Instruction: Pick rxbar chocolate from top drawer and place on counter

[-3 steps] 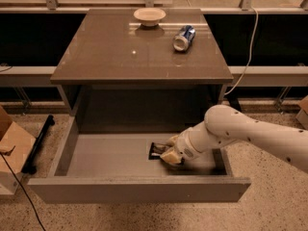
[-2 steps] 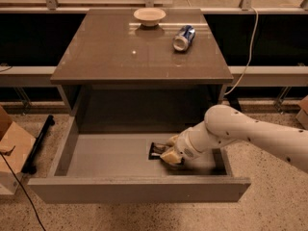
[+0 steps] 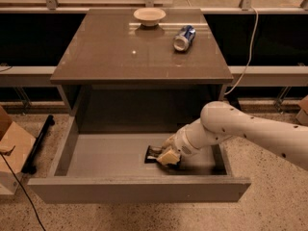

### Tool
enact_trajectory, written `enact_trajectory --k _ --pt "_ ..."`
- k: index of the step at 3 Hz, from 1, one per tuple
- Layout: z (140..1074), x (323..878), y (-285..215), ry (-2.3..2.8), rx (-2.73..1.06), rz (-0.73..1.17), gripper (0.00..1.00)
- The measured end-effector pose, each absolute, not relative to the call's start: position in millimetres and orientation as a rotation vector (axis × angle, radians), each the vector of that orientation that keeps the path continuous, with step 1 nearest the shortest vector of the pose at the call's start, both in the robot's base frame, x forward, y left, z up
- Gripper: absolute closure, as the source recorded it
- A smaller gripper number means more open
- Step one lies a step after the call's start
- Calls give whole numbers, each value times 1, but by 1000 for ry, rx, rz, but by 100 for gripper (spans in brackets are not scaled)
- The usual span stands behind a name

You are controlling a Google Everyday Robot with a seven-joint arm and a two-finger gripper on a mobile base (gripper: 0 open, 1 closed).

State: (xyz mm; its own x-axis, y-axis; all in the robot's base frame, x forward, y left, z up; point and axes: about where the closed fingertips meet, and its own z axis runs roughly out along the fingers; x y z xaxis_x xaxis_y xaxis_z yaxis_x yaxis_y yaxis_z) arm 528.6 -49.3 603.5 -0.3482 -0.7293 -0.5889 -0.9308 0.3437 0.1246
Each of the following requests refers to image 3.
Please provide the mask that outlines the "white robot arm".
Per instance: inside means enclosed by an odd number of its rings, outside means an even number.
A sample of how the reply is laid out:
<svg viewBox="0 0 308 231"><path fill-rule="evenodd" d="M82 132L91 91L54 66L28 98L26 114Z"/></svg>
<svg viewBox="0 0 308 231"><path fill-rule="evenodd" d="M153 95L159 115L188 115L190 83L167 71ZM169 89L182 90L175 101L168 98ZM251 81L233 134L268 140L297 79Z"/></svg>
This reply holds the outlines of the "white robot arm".
<svg viewBox="0 0 308 231"><path fill-rule="evenodd" d="M251 141L288 162L308 170L308 127L247 115L220 101L206 104L196 121L180 128L162 145L157 161L176 165L201 149L230 137Z"/></svg>

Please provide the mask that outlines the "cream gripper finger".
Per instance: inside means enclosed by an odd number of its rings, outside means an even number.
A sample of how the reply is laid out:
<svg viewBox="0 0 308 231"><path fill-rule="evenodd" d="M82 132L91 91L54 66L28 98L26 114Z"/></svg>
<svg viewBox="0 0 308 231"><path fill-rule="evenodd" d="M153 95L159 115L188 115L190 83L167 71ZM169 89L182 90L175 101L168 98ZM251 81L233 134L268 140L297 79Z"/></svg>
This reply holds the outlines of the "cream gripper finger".
<svg viewBox="0 0 308 231"><path fill-rule="evenodd" d="M162 144L162 148L163 149L166 149L168 148L169 146L172 146L172 143L174 141L174 135L170 136L168 139L166 139L163 144Z"/></svg>
<svg viewBox="0 0 308 231"><path fill-rule="evenodd" d="M157 162L163 166L176 165L180 162L181 155L171 147L165 149L158 157Z"/></svg>

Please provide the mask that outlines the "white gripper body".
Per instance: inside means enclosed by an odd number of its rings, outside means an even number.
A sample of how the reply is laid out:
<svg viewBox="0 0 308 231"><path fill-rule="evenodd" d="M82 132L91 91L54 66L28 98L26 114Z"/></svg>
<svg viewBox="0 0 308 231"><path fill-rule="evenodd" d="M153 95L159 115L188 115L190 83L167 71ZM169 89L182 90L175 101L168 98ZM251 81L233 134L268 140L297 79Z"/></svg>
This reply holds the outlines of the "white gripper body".
<svg viewBox="0 0 308 231"><path fill-rule="evenodd" d="M173 137L172 148L182 157L191 157L200 152L200 149L193 145L191 134L191 128L182 127Z"/></svg>

